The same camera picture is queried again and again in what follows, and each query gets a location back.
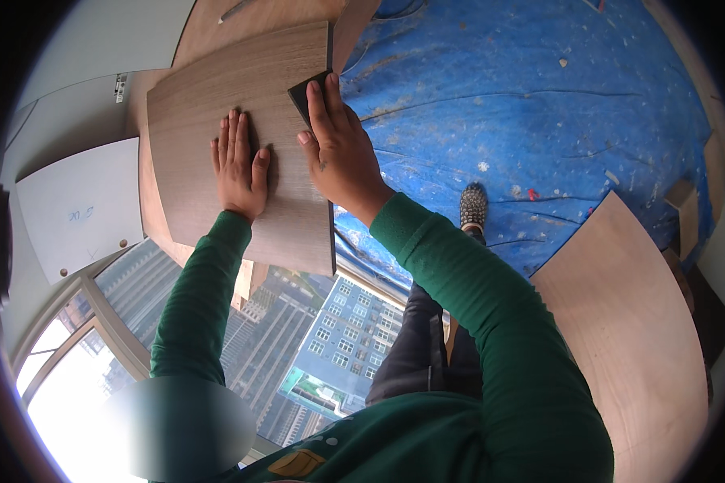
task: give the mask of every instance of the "left hand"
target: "left hand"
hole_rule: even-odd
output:
[[[228,118],[220,121],[220,137],[210,141],[209,146],[220,205],[252,226],[266,208],[266,174],[271,153],[268,149],[259,149],[250,161],[248,123],[247,114],[232,109]]]

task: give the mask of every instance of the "shoe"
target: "shoe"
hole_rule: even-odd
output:
[[[486,224],[486,213],[489,211],[489,200],[483,186],[472,183],[462,192],[459,197],[459,227],[462,231],[468,231],[475,227],[483,235],[483,227]]]

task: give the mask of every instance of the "right hand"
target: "right hand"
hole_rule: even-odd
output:
[[[341,101],[338,74],[325,78],[325,92],[327,101],[323,102],[316,80],[306,86],[315,135],[301,131],[298,143],[319,192],[370,227],[395,191],[381,179],[379,162],[357,114]]]

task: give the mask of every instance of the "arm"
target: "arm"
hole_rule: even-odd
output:
[[[151,377],[191,375],[225,385],[220,353],[251,225],[266,204],[269,151],[250,162],[247,116],[230,111],[210,143],[222,213],[174,284],[151,353]]]
[[[394,194],[367,134],[343,104],[307,89],[311,126],[298,140],[320,192],[365,223],[472,334],[483,368],[483,443],[501,481],[610,481],[609,435],[553,315],[533,287],[440,215]]]

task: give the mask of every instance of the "black sanding block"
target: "black sanding block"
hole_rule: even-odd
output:
[[[308,86],[308,84],[312,81],[319,82],[319,89],[322,92],[322,98],[324,99],[325,78],[330,72],[333,72],[333,70],[328,69],[325,72],[321,72],[314,77],[310,77],[309,79],[288,89],[288,95],[290,96],[290,99],[292,100],[293,104],[295,104],[295,108],[298,109],[298,111],[300,112],[300,116],[304,119],[306,125],[309,126],[309,129],[311,129],[311,121],[309,120],[309,100],[306,99],[306,86]]]

